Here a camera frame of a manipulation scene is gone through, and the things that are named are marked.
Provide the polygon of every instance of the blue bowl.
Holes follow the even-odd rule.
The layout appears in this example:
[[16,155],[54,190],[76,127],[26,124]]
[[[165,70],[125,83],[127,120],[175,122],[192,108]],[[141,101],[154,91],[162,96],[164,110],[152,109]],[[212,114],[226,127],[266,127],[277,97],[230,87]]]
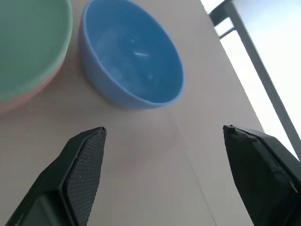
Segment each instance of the blue bowl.
[[88,80],[121,106],[161,107],[182,92],[183,69],[174,45],[130,1],[91,1],[82,15],[79,52]]

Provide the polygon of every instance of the textured rubber pad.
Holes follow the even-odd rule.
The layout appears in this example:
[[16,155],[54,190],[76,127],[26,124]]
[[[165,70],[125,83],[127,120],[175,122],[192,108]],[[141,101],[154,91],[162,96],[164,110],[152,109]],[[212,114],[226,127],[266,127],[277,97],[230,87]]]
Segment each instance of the textured rubber pad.
[[86,226],[99,185],[106,131],[99,132],[82,146],[64,182],[64,196],[78,226]]

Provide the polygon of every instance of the metal frame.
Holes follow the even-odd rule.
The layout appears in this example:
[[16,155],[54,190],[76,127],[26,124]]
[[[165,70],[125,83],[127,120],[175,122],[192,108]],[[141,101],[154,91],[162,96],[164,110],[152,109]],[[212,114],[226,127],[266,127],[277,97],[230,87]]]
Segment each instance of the metal frame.
[[[238,11],[234,5],[234,3],[231,0],[225,0],[223,3],[221,3],[218,7],[216,7],[210,14],[210,18],[214,24],[214,26],[217,26],[221,21],[223,21],[226,18],[230,18],[234,29],[237,31],[252,63],[253,66],[263,84],[263,87],[265,88],[269,99],[271,100],[271,103],[276,111],[276,114],[287,134],[288,139],[290,140],[299,160],[301,159],[301,140],[300,137],[285,109],[284,104],[282,103],[279,94],[277,93],[277,90],[265,68],[263,65],[263,62],[256,50],[255,45],[253,44],[248,31],[246,30],[246,27],[240,18],[240,15],[238,14]],[[221,38],[225,37],[227,34],[232,32],[233,29],[229,30],[225,34],[223,34]]]

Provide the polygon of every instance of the wooden table surface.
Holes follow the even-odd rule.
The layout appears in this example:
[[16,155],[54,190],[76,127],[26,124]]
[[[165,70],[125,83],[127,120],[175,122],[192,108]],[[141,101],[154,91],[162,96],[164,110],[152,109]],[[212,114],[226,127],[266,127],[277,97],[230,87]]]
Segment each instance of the wooden table surface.
[[[86,2],[72,2],[77,27]],[[0,225],[68,139],[98,126],[108,136],[88,225],[252,225],[233,183],[222,127],[262,129],[209,17],[199,0],[135,2],[177,47],[185,71],[182,96],[155,110],[110,103],[83,77],[74,32],[50,85],[0,116]]]

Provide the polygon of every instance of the table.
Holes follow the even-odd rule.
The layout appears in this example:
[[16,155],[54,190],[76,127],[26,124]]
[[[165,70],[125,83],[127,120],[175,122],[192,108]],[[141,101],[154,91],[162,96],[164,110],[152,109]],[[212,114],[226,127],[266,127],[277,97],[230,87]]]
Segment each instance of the table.
[[[77,28],[87,0],[73,1]],[[72,136],[106,126],[100,186],[88,225],[252,225],[235,188],[224,124],[262,130],[198,0],[135,0],[165,28],[185,71],[182,96],[155,110],[104,99],[82,76],[77,31],[57,77],[0,116],[0,224]]]

